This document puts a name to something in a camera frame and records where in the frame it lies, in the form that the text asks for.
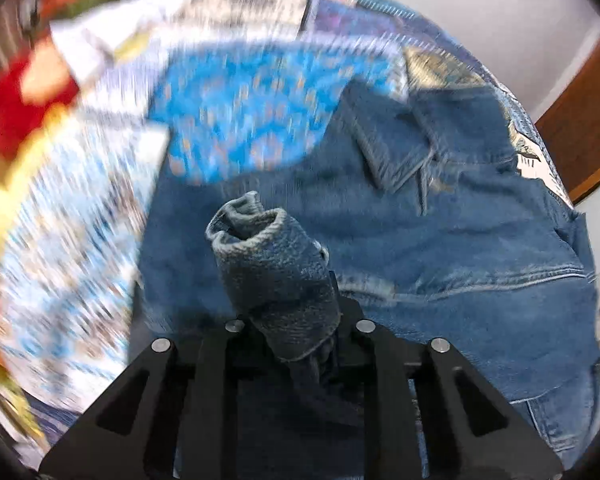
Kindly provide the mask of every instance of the metal screw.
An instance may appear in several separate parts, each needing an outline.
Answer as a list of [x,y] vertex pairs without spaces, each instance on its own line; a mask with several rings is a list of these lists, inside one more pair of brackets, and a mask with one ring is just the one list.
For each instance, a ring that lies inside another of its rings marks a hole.
[[431,341],[431,348],[433,348],[436,352],[440,352],[441,354],[443,354],[445,352],[449,352],[451,345],[446,339],[437,337],[433,341]]
[[231,332],[231,333],[238,333],[238,332],[242,332],[242,329],[244,328],[244,321],[241,319],[232,319],[231,321],[227,321],[224,329],[227,332]]
[[168,339],[161,337],[151,343],[151,350],[154,352],[166,352],[171,346],[171,342]]
[[376,329],[376,324],[369,319],[361,319],[356,323],[356,328],[358,329],[358,332],[371,334]]

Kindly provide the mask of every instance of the red clothing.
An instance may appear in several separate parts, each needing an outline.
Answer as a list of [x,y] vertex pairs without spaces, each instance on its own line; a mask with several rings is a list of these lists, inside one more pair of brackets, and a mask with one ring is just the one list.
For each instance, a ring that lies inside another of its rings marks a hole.
[[24,104],[20,93],[20,78],[29,66],[31,52],[13,60],[9,71],[0,78],[0,154],[12,160],[20,143],[42,124],[42,119],[54,103],[68,105],[78,93],[78,85],[70,78],[55,97],[42,106]]

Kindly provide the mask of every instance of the blue floral fabric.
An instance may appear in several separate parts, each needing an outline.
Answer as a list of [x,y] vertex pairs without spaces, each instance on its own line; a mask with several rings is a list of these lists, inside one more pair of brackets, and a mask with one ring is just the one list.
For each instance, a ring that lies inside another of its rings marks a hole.
[[392,92],[388,59],[296,46],[232,47],[175,57],[149,118],[173,130],[169,165],[196,184],[293,163],[320,142],[354,76]]

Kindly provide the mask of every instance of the wooden panel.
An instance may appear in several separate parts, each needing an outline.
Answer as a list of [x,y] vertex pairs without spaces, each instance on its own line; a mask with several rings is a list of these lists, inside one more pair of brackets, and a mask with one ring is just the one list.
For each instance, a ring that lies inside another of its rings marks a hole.
[[600,183],[600,42],[536,126],[570,198],[584,198]]

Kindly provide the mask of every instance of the denim shirt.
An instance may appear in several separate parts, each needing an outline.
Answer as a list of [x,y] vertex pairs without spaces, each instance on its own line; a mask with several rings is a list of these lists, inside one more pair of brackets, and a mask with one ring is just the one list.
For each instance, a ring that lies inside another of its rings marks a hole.
[[420,90],[405,105],[354,80],[295,165],[199,187],[163,168],[139,263],[151,330],[188,336],[234,315],[204,233],[223,203],[252,190],[328,250],[341,293],[367,317],[409,340],[449,339],[548,440],[582,443],[592,400],[584,408],[569,392],[544,419],[532,401],[555,407],[568,381],[593,396],[584,216],[518,174],[492,89]]

